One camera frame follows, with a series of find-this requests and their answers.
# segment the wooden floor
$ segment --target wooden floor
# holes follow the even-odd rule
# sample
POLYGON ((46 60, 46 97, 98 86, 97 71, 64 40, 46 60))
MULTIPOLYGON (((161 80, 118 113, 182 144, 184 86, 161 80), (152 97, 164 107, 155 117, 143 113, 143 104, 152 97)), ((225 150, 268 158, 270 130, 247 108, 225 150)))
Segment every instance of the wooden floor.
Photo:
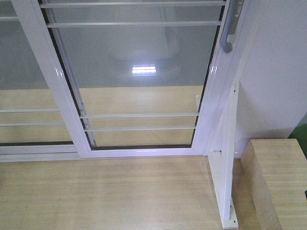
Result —
MULTIPOLYGON (((241 230, 258 230, 235 162, 241 230)), ((206 157, 0 163, 1 230, 220 230, 206 157)))

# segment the green object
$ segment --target green object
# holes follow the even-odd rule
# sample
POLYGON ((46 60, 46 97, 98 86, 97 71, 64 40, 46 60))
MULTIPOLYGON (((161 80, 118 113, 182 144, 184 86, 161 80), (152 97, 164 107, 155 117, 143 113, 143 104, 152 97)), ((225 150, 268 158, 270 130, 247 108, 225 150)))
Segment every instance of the green object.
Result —
POLYGON ((296 127, 289 138, 297 139, 306 159, 307 159, 307 124, 296 127))

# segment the door handle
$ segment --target door handle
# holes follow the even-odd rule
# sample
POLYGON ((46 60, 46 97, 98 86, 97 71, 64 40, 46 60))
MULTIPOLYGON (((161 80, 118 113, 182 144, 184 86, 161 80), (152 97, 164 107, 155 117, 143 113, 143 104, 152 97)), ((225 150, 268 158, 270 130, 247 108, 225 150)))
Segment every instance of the door handle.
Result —
POLYGON ((231 28, 233 18, 236 13, 236 6, 237 6, 237 0, 230 0, 226 15, 226 21, 220 39, 220 45, 225 53, 230 53, 232 51, 232 44, 227 42, 227 37, 231 28))

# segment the white aluminum door frame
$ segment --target white aluminum door frame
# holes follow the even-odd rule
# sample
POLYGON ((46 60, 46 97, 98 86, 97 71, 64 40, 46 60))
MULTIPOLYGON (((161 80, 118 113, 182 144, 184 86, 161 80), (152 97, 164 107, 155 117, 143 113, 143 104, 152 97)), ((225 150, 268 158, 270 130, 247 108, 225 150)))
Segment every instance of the white aluminum door frame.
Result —
MULTIPOLYGON (((38 2, 36 0, 12 0, 12 3, 81 158, 207 155, 207 152, 204 152, 204 140, 207 137, 203 134, 203 128, 207 125, 207 121, 203 118, 203 114, 205 110, 213 109, 210 107, 210 103, 207 103, 208 97, 206 95, 210 94, 210 82, 215 78, 214 70, 217 68, 219 55, 222 53, 218 42, 221 33, 217 37, 215 53, 210 67, 211 71, 208 76, 208 89, 206 89, 202 101, 191 148, 91 150, 38 2)), ((227 12, 228 5, 229 2, 225 5, 224 15, 227 12)), ((225 17, 221 22, 220 31, 223 28, 224 21, 225 17)))

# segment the white metal bracket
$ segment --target white metal bracket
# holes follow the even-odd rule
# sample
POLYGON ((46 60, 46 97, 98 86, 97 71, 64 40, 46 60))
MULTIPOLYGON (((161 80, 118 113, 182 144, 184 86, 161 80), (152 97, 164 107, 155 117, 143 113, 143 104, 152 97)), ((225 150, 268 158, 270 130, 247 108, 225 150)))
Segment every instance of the white metal bracket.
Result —
POLYGON ((236 211, 231 198, 238 86, 239 83, 234 83, 230 89, 208 155, 216 200, 224 229, 238 228, 236 211))

